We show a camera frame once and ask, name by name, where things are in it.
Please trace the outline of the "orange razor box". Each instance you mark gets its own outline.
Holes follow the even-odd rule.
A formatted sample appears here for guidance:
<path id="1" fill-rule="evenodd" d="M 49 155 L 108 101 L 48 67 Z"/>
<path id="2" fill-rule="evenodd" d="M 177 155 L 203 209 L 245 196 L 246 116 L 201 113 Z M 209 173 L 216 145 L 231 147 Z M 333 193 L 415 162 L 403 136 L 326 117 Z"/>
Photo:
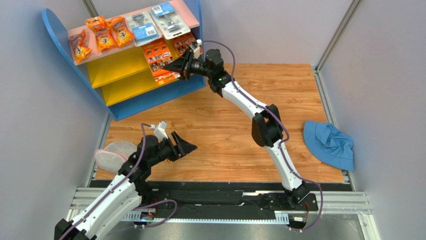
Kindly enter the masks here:
<path id="1" fill-rule="evenodd" d="M 192 32 L 188 32 L 171 39 L 171 43 L 175 50 L 175 53 L 172 54 L 174 59 L 177 59 L 182 56 L 187 49 L 190 49 L 189 45 L 196 40 L 197 39 L 195 38 Z"/>
<path id="2" fill-rule="evenodd" d="M 158 86 L 180 77 L 177 72 L 165 70 L 164 66 L 174 61 L 174 57 L 164 38 L 154 40 L 142 47 L 143 55 Z"/>

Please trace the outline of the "blue Gillette razor blister pack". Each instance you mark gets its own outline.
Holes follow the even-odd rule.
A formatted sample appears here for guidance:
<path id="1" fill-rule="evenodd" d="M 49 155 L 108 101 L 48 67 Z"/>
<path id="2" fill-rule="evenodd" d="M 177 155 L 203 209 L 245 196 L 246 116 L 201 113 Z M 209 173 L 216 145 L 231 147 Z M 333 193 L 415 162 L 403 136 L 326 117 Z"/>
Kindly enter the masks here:
<path id="1" fill-rule="evenodd" d="M 172 40 L 191 31 L 170 2 L 152 6 L 150 13 L 166 40 Z"/>

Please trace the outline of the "orange BIC razor bag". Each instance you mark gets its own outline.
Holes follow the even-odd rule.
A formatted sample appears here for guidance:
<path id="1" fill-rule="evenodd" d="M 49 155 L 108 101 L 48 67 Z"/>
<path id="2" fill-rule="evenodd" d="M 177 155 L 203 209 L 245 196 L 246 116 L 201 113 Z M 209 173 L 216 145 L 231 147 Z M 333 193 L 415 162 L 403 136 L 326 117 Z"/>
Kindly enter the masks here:
<path id="1" fill-rule="evenodd" d="M 126 19 L 121 16 L 113 17 L 107 20 L 108 26 L 114 31 L 118 48 L 130 44 L 135 36 L 128 28 Z"/>
<path id="2" fill-rule="evenodd" d="M 95 42 L 98 51 L 107 50 L 117 46 L 111 28 L 103 15 L 86 19 L 85 24 L 95 35 Z"/>
<path id="3" fill-rule="evenodd" d="M 88 58 L 93 51 L 93 49 L 88 46 L 88 37 L 85 29 L 78 34 L 70 36 L 69 43 L 74 55 L 74 60 L 77 64 Z"/>

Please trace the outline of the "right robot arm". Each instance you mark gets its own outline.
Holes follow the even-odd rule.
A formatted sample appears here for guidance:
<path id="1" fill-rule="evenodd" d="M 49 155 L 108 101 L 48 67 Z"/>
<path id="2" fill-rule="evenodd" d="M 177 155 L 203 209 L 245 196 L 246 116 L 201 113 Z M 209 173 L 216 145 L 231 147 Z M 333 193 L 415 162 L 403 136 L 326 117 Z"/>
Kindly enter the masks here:
<path id="1" fill-rule="evenodd" d="M 301 177 L 294 166 L 285 147 L 290 136 L 281 122 L 276 105 L 266 105 L 244 90 L 224 67 L 220 50 L 210 49 L 203 60 L 195 57 L 192 50 L 186 50 L 176 60 L 165 64 L 163 70 L 177 73 L 179 79 L 189 80 L 191 76 L 207 78 L 210 89 L 230 101 L 251 119 L 251 136 L 253 141 L 264 148 L 271 157 L 285 190 L 284 203 L 290 208 L 298 206 L 317 206 L 322 209 L 321 200 L 308 200 L 310 194 L 306 186 L 307 179 Z"/>

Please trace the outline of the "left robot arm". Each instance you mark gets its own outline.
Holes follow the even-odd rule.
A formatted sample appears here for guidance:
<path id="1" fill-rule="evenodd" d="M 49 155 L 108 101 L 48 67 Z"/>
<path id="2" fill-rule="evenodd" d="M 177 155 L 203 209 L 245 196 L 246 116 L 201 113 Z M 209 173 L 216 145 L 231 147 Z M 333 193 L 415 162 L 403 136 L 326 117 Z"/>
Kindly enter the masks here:
<path id="1" fill-rule="evenodd" d="M 144 135 L 108 187 L 81 213 L 71 220 L 61 219 L 54 228 L 55 240 L 102 240 L 131 211 L 152 208 L 152 186 L 147 183 L 152 167 L 165 161 L 177 161 L 198 147 L 182 139 L 175 131 L 158 139 Z"/>

